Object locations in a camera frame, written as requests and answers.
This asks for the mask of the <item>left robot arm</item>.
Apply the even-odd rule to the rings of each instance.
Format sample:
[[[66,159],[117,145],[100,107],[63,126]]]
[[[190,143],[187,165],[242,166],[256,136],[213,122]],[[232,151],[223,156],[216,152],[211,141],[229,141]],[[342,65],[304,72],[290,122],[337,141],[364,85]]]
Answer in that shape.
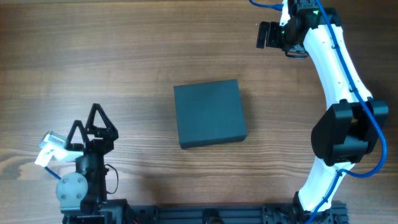
[[[76,171],[61,177],[56,187],[63,223],[139,223],[126,199],[107,198],[106,174],[111,165],[104,163],[104,156],[114,149],[118,137],[118,130],[97,103],[86,124],[74,121],[65,146],[82,155],[75,159]]]

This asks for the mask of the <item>dark green box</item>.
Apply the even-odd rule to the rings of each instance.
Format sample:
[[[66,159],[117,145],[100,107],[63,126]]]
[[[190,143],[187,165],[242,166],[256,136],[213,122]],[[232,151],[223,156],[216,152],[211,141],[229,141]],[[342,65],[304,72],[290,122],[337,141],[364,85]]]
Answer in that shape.
[[[240,142],[248,135],[237,80],[174,87],[182,149]]]

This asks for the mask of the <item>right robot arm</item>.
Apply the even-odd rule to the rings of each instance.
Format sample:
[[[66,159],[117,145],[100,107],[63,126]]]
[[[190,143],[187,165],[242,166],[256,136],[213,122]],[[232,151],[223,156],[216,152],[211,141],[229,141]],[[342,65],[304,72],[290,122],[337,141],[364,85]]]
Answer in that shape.
[[[315,160],[294,195],[291,223],[340,221],[332,198],[347,175],[368,178],[384,166],[388,145],[382,127],[389,108],[362,83],[349,56],[337,11],[320,1],[284,1],[272,8],[278,22],[262,22],[257,48],[281,49],[289,58],[310,57],[321,81],[326,111],[311,132]]]

